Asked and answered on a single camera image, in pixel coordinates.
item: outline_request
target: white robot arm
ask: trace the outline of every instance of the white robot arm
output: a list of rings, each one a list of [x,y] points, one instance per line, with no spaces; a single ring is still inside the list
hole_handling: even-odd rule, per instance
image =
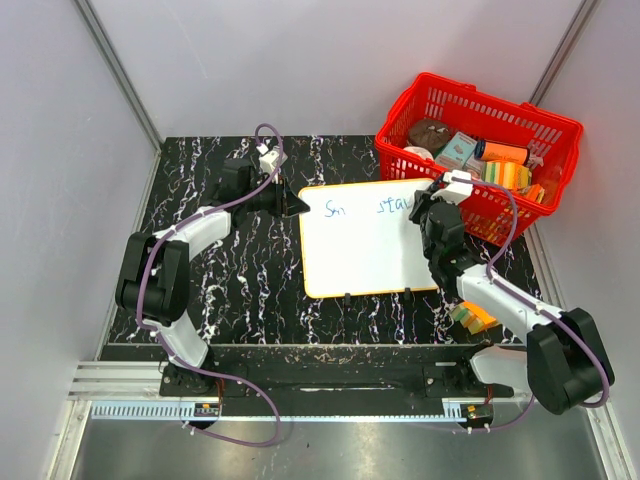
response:
[[[279,175],[249,201],[227,210],[211,212],[216,205],[242,198],[273,172],[280,155],[277,147],[261,153],[262,174],[247,160],[230,159],[225,162],[220,183],[204,195],[207,206],[198,210],[200,218],[181,228],[162,245],[151,270],[144,292],[142,323],[153,327],[152,335],[160,334],[171,351],[192,367],[211,364],[212,359],[207,358],[209,348],[197,334],[187,313],[189,262],[206,248],[227,237],[249,212],[266,210],[275,217],[288,217],[309,210],[291,191],[284,177]],[[116,288],[118,306],[130,312],[136,311],[142,271],[149,252],[169,230],[175,231],[176,228],[172,226],[153,234],[138,232],[129,238]],[[169,360],[179,365],[173,358]]]
[[[415,193],[409,219],[420,226],[423,253],[438,286],[497,318],[527,350],[474,347],[461,368],[472,372],[473,382],[531,391],[547,410],[560,414],[602,391],[602,377],[613,384],[602,340],[584,310],[563,312],[532,297],[471,253],[458,204],[472,189],[468,173],[447,172]]]

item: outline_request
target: white wall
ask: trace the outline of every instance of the white wall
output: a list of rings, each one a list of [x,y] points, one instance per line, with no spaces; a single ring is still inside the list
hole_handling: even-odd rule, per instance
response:
[[[153,152],[69,0],[0,6],[0,465],[37,478]]]
[[[540,220],[562,293],[598,323],[611,397],[640,467],[640,3],[602,2],[543,107],[584,124],[572,184]]]
[[[579,0],[93,0],[164,136],[376,133],[432,71],[518,103]]]

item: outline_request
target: yellow sponge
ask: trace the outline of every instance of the yellow sponge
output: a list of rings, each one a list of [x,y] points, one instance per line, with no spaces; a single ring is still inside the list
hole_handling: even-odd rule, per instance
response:
[[[515,163],[487,162],[484,181],[502,185],[509,190],[521,190],[531,184],[531,171]]]
[[[495,318],[470,302],[461,303],[451,311],[450,315],[454,321],[460,322],[472,335],[499,325]]]

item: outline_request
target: whiteboard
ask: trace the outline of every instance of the whiteboard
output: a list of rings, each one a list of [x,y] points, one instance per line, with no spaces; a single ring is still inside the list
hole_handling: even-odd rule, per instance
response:
[[[416,190],[431,180],[306,187],[300,215],[304,288],[311,298],[431,290],[420,227],[409,221]]]

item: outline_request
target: red basket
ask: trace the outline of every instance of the red basket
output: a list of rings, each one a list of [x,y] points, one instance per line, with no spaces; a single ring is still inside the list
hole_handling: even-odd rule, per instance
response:
[[[542,204],[515,195],[518,204],[516,236],[540,216],[551,215],[560,203],[578,162],[583,127],[579,122],[540,110],[529,103],[515,105],[476,91],[476,87],[430,73],[418,75],[398,98],[387,121],[376,135],[383,180],[437,178],[446,168],[422,160],[403,148],[409,128],[418,120],[433,118],[453,131],[527,146],[544,157],[544,166],[533,170],[533,182],[545,189]],[[512,213],[507,196],[493,188],[474,187],[460,204],[467,232],[503,245],[511,228]]]

